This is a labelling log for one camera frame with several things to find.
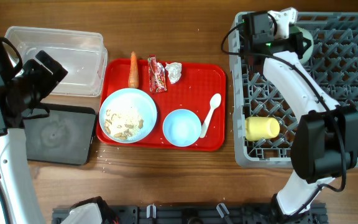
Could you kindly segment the grey dishwasher rack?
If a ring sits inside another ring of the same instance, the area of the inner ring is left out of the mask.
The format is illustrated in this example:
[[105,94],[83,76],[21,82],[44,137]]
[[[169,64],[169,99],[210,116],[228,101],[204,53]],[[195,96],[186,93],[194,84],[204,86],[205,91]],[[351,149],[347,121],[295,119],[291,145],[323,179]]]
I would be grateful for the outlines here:
[[[300,12],[297,25],[308,30],[314,40],[305,69],[332,98],[358,111],[358,13]],[[297,127],[295,115],[279,91],[261,74],[249,71],[245,60],[238,56],[243,33],[236,25],[232,25],[227,41],[234,86],[235,160],[241,167],[289,168]],[[248,141],[245,120],[250,116],[276,118],[280,134],[274,139]]]

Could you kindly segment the red serving tray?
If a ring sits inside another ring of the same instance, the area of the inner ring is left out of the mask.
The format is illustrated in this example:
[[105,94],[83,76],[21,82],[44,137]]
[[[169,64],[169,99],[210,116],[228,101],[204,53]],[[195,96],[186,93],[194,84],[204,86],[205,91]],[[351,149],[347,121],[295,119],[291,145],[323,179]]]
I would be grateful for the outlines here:
[[[153,147],[162,149],[183,149],[187,151],[215,151],[225,139],[226,125],[226,74],[217,65],[207,63],[180,62],[182,64],[180,80],[171,85],[167,81],[167,91],[153,94],[149,90],[149,69],[146,60],[138,61],[139,89],[146,92],[155,102],[158,118],[151,133],[139,142],[124,144],[113,141],[103,133],[100,124],[96,127],[97,138],[114,146]],[[102,115],[101,105],[115,91],[128,87],[127,79],[130,69],[130,59],[120,58],[110,62],[105,71],[103,90],[101,93],[99,115]],[[220,106],[215,109],[206,136],[198,139],[188,147],[176,147],[165,139],[162,131],[163,121],[170,112],[177,109],[188,109],[204,121],[209,111],[212,96],[219,93],[222,97]]]

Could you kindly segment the red snack wrapper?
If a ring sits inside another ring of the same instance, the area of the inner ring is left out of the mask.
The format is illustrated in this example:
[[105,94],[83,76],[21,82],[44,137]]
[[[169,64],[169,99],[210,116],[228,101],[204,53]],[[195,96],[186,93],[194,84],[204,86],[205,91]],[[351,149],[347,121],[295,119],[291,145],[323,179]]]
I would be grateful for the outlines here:
[[167,91],[164,66],[157,61],[154,55],[150,55],[147,62],[149,69],[150,92],[155,94]]

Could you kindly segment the clear plastic bin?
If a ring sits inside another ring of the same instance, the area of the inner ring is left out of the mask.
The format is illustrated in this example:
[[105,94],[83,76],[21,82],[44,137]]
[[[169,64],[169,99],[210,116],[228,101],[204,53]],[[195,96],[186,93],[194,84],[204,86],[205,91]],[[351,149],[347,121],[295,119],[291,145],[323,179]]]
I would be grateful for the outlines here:
[[7,38],[24,62],[43,50],[68,71],[53,95],[98,97],[102,91],[108,51],[96,32],[12,26]]

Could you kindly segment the pale green bowl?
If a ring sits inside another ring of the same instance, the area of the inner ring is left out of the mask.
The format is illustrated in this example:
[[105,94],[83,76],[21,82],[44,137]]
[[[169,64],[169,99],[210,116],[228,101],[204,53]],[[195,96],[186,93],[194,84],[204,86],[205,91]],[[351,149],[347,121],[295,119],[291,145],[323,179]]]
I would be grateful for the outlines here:
[[298,27],[298,26],[290,27],[290,33],[291,34],[294,34],[296,32],[301,32],[302,35],[303,35],[304,53],[303,53],[302,58],[300,59],[300,63],[302,65],[304,65],[311,58],[311,55],[313,53],[314,40],[313,40],[313,36],[311,35],[311,33],[308,30],[303,29],[303,28]]

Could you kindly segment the orange carrot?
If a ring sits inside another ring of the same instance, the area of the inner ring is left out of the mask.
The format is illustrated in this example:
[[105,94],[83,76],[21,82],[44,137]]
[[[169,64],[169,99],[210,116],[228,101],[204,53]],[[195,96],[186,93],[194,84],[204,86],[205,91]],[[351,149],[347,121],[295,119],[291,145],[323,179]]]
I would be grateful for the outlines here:
[[135,52],[131,53],[130,58],[130,71],[128,76],[128,86],[129,88],[138,88],[139,87],[139,71],[137,64],[137,54]]

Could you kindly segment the light blue plate with rice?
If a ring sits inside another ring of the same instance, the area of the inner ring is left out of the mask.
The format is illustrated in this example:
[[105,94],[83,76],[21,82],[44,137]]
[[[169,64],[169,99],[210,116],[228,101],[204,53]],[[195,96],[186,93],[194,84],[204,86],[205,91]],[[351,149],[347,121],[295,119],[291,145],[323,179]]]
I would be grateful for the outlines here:
[[130,144],[143,140],[157,124],[157,106],[144,91],[123,88],[103,100],[99,110],[102,136]]

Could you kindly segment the yellow plastic cup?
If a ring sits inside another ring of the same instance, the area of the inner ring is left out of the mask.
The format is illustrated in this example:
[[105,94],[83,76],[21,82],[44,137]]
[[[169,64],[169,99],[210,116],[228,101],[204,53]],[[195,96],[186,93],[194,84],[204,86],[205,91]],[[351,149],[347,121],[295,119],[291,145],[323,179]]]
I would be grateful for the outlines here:
[[271,117],[248,117],[245,120],[245,126],[248,141],[272,139],[277,137],[280,132],[279,122]]

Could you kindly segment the crumpled white tissue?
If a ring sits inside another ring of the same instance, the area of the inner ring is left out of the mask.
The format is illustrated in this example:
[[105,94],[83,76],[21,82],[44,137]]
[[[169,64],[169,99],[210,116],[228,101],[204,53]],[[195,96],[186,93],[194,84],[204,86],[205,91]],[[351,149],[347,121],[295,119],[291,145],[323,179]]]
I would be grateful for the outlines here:
[[166,63],[165,70],[171,84],[177,83],[181,78],[182,64],[178,62]]

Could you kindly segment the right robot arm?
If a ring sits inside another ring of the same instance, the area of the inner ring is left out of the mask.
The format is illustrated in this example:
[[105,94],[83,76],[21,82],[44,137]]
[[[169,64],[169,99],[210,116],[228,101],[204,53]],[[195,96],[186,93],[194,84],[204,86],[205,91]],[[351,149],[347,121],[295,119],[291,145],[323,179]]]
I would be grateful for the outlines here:
[[244,57],[261,65],[294,113],[298,126],[290,149],[293,173],[272,199],[272,220],[292,222],[323,189],[341,192],[358,153],[358,111],[341,106],[304,68],[312,35],[296,26],[297,11],[251,12],[242,17]]

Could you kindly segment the white plastic spoon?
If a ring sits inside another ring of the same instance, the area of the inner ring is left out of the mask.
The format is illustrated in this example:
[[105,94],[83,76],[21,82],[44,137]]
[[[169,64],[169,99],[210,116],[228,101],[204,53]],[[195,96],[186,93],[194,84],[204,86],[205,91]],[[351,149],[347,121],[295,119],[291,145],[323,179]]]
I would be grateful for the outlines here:
[[212,98],[210,99],[210,101],[209,101],[210,108],[209,108],[208,114],[206,115],[204,123],[201,126],[200,138],[204,138],[206,136],[213,113],[214,113],[215,109],[220,106],[221,101],[222,101],[222,96],[219,93],[214,94],[212,96]]

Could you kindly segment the light blue bowl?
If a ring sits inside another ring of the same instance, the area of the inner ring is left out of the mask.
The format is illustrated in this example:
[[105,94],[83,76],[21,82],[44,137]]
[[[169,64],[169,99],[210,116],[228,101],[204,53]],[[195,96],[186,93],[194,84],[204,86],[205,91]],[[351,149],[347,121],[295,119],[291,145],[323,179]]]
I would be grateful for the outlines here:
[[177,147],[188,147],[199,139],[201,121],[194,112],[177,109],[165,117],[162,130],[165,139],[170,144]]

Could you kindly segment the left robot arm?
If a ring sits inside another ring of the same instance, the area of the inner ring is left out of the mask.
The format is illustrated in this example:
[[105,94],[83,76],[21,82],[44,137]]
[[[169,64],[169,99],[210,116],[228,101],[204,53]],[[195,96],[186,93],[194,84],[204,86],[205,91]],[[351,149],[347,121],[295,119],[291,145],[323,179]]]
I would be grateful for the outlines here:
[[67,71],[41,50],[34,59],[12,64],[0,37],[0,223],[45,223],[26,154],[24,122],[47,118],[41,103]]

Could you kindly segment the black tray bin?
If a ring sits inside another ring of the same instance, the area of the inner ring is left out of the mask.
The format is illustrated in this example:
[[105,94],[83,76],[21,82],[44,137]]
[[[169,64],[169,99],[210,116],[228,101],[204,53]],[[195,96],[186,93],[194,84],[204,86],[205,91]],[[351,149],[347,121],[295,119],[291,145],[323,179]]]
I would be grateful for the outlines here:
[[96,112],[82,106],[46,104],[24,120],[26,153],[30,161],[81,166],[89,161],[96,135]]

